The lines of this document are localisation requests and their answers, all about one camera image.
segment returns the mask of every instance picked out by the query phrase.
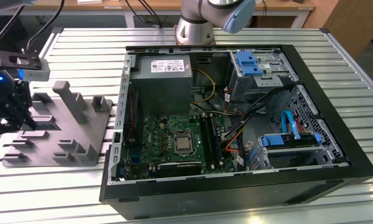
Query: cpu socket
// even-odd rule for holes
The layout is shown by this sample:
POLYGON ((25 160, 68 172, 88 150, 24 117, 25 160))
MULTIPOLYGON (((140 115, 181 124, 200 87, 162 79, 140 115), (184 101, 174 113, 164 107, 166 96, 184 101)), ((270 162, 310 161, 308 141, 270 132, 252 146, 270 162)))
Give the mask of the cpu socket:
POLYGON ((174 135, 174 153, 189 154, 193 152, 192 133, 184 132, 174 135))

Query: blue drive latch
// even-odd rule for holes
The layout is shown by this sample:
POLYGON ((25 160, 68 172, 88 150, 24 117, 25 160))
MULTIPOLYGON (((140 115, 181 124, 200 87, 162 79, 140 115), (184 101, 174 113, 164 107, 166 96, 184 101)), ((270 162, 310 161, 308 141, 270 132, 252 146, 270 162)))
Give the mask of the blue drive latch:
POLYGON ((242 70, 242 76, 264 75, 264 71, 258 67, 258 60, 250 51, 237 51, 236 60, 242 70))

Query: workbench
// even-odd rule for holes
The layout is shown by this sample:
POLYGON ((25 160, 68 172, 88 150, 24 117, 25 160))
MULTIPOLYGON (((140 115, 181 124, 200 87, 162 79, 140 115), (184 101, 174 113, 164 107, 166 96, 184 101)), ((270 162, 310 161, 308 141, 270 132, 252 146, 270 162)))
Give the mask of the workbench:
MULTIPOLYGON (((172 29, 65 28, 50 34, 41 52, 52 70, 32 92, 52 97, 53 82, 66 80, 84 98, 104 95, 117 102, 128 45, 173 45, 172 29)), ((373 163, 373 82, 330 34, 317 29, 214 30, 217 44, 293 44, 373 163)), ((4 168, 0 161, 0 223, 112 223, 124 221, 98 202, 104 154, 112 141, 109 118, 101 157, 94 167, 4 168)), ((309 204, 229 211, 134 223, 373 223, 373 179, 348 186, 309 204)))
MULTIPOLYGON (((157 15, 180 15, 181 0, 146 0, 157 15)), ((302 4, 292 0, 265 0, 266 16, 294 16, 290 28, 302 28, 309 12, 316 9, 314 4, 305 0, 302 4)), ((137 0, 129 0, 130 7, 138 15, 149 15, 137 0)), ((53 15, 60 0, 40 0, 25 8, 21 15, 53 15)), ((261 16, 262 2, 256 6, 254 16, 261 16)), ((14 10, 0 12, 0 15, 13 15, 14 10)), ((134 14, 124 0, 108 1, 101 4, 78 5, 77 0, 66 0, 61 15, 121 15, 125 18, 126 28, 134 28, 134 14)))

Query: green motherboard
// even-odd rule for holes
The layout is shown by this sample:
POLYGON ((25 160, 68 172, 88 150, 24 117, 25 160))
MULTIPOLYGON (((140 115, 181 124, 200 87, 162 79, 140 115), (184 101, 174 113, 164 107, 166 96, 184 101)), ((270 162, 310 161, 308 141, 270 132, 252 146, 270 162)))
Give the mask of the green motherboard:
MULTIPOLYGON (((224 118, 214 115, 216 134, 225 132, 224 118)), ((233 172, 233 159, 224 158, 221 167, 206 167, 200 116, 164 116, 144 119, 141 164, 166 162, 202 163, 201 174, 233 172)), ((152 178, 146 170, 134 170, 136 179, 152 178)))

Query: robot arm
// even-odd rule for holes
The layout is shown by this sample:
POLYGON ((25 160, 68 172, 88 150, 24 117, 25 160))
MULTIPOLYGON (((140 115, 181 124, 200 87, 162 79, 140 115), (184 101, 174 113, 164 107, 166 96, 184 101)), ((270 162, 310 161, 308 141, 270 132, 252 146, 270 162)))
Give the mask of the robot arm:
POLYGON ((0 11, 18 8, 24 5, 32 5, 37 0, 0 0, 0 11))
POLYGON ((213 24, 234 34, 245 27, 256 8, 254 0, 184 0, 177 25, 182 45, 212 44, 213 24))
MULTIPOLYGON (((0 0, 0 11, 33 4, 37 0, 0 0)), ((213 43, 213 24, 228 33, 237 33, 246 25, 254 11, 254 0, 182 0, 177 41, 184 45, 213 43)), ((0 134, 20 129, 34 130, 29 115, 32 97, 28 81, 48 81, 45 59, 34 55, 0 51, 0 134), (20 80, 5 69, 18 69, 20 80)))

